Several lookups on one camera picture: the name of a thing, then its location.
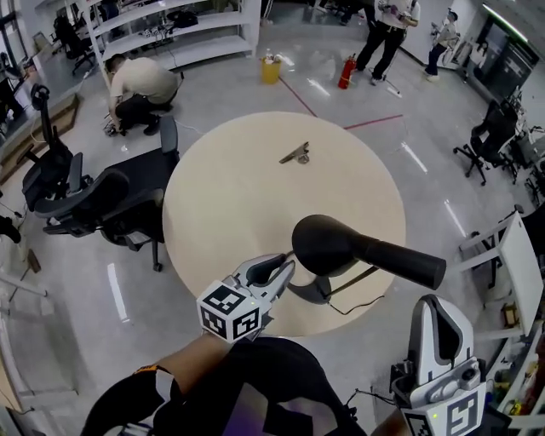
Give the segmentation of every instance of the small metal object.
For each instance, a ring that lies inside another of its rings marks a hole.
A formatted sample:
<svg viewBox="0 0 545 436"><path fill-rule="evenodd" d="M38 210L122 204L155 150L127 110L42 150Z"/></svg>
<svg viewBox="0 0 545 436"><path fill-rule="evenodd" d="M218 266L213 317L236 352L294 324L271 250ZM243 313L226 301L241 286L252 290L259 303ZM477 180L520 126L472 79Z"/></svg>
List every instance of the small metal object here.
<svg viewBox="0 0 545 436"><path fill-rule="evenodd" d="M308 157L308 142L305 142L302 146L298 147L294 152L290 153L288 156L286 156L284 159L280 161L281 164L285 164L286 162L289 162L290 160L297 159L297 162L299 164L304 165L308 164L310 161L310 157Z"/></svg>

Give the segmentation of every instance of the yellow container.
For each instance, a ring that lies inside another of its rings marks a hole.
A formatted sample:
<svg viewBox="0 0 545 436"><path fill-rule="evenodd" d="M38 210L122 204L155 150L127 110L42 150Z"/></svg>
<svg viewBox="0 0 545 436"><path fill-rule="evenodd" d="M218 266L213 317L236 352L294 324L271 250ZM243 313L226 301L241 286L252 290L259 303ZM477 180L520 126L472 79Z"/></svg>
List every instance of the yellow container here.
<svg viewBox="0 0 545 436"><path fill-rule="evenodd" d="M280 78L280 66L282 62L275 60L272 64L267 64L265 59L261 59L261 80L269 85L275 84Z"/></svg>

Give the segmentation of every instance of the red line on floor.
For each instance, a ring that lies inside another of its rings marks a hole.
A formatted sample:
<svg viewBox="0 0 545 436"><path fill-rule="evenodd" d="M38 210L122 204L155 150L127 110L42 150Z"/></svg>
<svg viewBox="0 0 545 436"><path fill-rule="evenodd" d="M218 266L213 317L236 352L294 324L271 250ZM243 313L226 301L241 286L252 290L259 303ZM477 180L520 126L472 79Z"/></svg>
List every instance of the red line on floor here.
<svg viewBox="0 0 545 436"><path fill-rule="evenodd" d="M301 98L301 97L300 97L300 96L299 96L299 95L298 95L298 94L297 94L297 93L296 93L296 92L295 92L295 91L294 91L294 90L293 90L293 89L292 89L292 88L291 88L291 87L282 79L282 78L280 78L280 81L281 81L284 85L286 85L286 88L289 89L289 90L291 91L291 94L293 94L293 95L296 97L296 99L297 99L298 101L300 101L301 104L302 104L302 105L303 105L303 106L304 106L304 107L305 107L305 108L306 108L314 117L316 117L316 118L318 117L318 115L316 115L316 113L314 113L314 111L313 111L310 107L308 107L308 104L305 103L305 102L303 101L303 99L302 99L302 98Z"/></svg>
<svg viewBox="0 0 545 436"><path fill-rule="evenodd" d="M396 118L401 118L401 117L403 117L403 114L393 115L392 117L374 119L374 120L371 120L371 121L365 121L364 123L360 123L360 124L353 124L351 126L345 127L344 129L345 130L356 129L357 127L366 126L368 124L381 123L382 121L389 121L391 119L396 119Z"/></svg>

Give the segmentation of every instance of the round table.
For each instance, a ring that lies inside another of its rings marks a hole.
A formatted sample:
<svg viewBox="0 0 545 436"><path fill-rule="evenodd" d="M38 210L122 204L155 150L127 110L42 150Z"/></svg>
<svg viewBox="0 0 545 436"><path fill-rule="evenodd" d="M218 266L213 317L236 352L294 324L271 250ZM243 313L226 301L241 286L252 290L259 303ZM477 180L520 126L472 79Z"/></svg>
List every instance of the round table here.
<svg viewBox="0 0 545 436"><path fill-rule="evenodd" d="M309 142L310 162L278 161ZM308 215L329 215L353 229L405 244L401 197L381 160L341 127L300 113L264 112L234 119L200 138L172 175L163 206L170 259L199 296L243 261L291 251L291 233ZM369 267L358 263L332 289ZM312 282L297 265L293 284ZM393 276L378 271L331 299L343 312L386 292ZM265 332L308 336L333 330L371 306L341 315L286 290Z"/></svg>

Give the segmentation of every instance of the red fire extinguisher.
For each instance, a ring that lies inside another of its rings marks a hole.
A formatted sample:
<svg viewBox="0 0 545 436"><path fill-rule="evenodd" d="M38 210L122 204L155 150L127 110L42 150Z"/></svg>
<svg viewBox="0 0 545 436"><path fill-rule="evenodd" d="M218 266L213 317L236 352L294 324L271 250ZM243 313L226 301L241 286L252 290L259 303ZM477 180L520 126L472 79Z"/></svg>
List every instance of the red fire extinguisher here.
<svg viewBox="0 0 545 436"><path fill-rule="evenodd" d="M356 54L354 53L347 59L347 62L344 64L342 69L341 78L339 79L339 88L347 89L348 84L350 83L350 75L352 71L356 68Z"/></svg>

